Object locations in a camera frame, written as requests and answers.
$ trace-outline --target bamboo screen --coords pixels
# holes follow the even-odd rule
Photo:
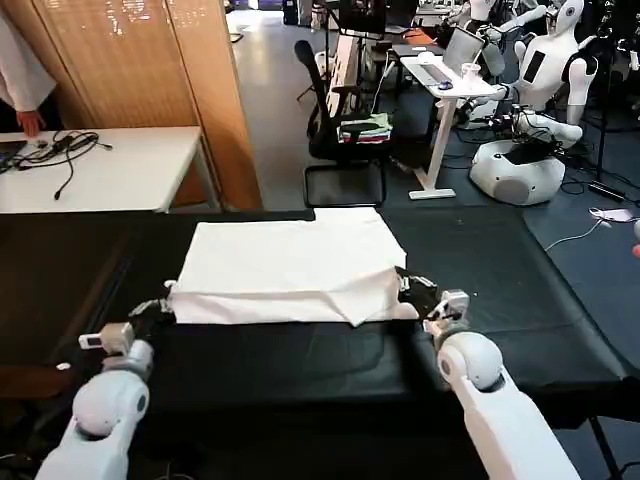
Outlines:
[[[70,126],[201,125],[222,201],[239,209],[261,207],[221,2],[0,4],[58,80],[64,104],[73,112],[64,115],[74,119]],[[194,172],[183,182],[179,199],[203,199]]]

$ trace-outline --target person's hand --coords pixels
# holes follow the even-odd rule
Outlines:
[[[27,137],[38,136],[41,128],[47,126],[37,110],[33,112],[16,112],[16,120]]]

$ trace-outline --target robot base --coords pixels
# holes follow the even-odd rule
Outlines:
[[[524,165],[514,165],[505,156],[518,144],[501,140],[482,145],[474,159],[469,178],[492,198],[511,205],[535,205],[556,194],[565,167],[555,157]]]

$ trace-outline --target white desk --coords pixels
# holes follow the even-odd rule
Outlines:
[[[69,177],[69,165],[12,170],[0,175],[0,213],[54,213],[107,210],[164,212],[187,173],[196,162],[210,206],[216,194],[200,142],[200,127],[120,128],[91,130],[108,151],[96,145],[73,161],[75,174],[59,200],[55,191]],[[51,141],[54,132],[42,132],[37,140]],[[1,134],[0,141],[24,140],[22,133]],[[31,144],[22,150],[35,149]],[[50,163],[63,160],[58,156]]]
[[[439,98],[443,103],[442,118],[440,119],[436,142],[433,145],[429,172],[425,173],[422,168],[415,170],[416,177],[422,185],[422,190],[409,192],[409,198],[411,198],[411,200],[423,200],[429,198],[455,197],[456,192],[450,188],[436,189],[436,180],[440,172],[442,157],[449,141],[453,116],[456,111],[456,103],[459,98],[475,98],[491,95],[495,93],[495,87],[481,79],[473,83],[463,81],[459,75],[453,73],[450,68],[442,63],[442,57],[437,56],[434,57],[433,63],[437,65],[442,73],[451,79],[451,83],[453,84],[451,90],[440,90],[437,85],[434,85],[433,79],[424,70],[422,64],[420,64],[418,57],[402,57],[400,61],[431,95]]]
[[[453,9],[448,6],[419,7],[414,17],[414,22],[421,27],[435,27],[442,23],[442,17],[451,13]]]

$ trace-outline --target floor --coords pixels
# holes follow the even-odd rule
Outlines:
[[[309,156],[305,137],[306,122],[315,99],[310,93],[299,103],[295,100],[309,85],[309,77],[294,57],[293,44],[306,39],[314,50],[321,50],[324,35],[306,28],[284,26],[281,12],[236,11],[228,17],[232,28],[245,34],[233,48],[265,207],[271,210],[303,208],[302,170],[318,163]],[[401,125],[406,133],[419,133],[424,131],[430,105],[429,95],[414,86],[400,97],[397,105],[383,99],[382,110],[385,111],[385,107],[386,111],[394,110],[394,125]],[[585,138],[597,144],[595,129],[587,129]],[[640,147],[640,137],[623,134],[608,138],[605,167],[640,183],[640,162],[634,154]],[[453,139],[447,154],[473,154],[475,148]],[[465,159],[446,162],[453,167],[468,165]],[[491,203],[466,175],[464,169],[443,170],[439,186],[454,188],[457,197],[416,203],[409,200],[407,193],[419,186],[417,181],[410,174],[394,170],[389,173],[387,205]],[[610,183],[640,198],[640,191],[612,180]],[[527,208],[523,214],[540,244],[546,246],[559,238],[588,230],[593,225],[589,207],[606,209],[618,208],[618,205],[589,192],[579,196],[560,192],[548,204]],[[600,227],[585,239],[558,246],[550,256],[614,347],[640,368],[640,348],[637,348],[640,328],[632,321],[638,318],[640,260],[631,256],[633,245],[632,227],[614,225]],[[640,426],[610,419],[604,419],[603,423],[619,464],[640,460],[637,447]],[[557,434],[583,479],[607,478],[589,427]],[[625,478],[640,479],[640,468],[630,469]]]

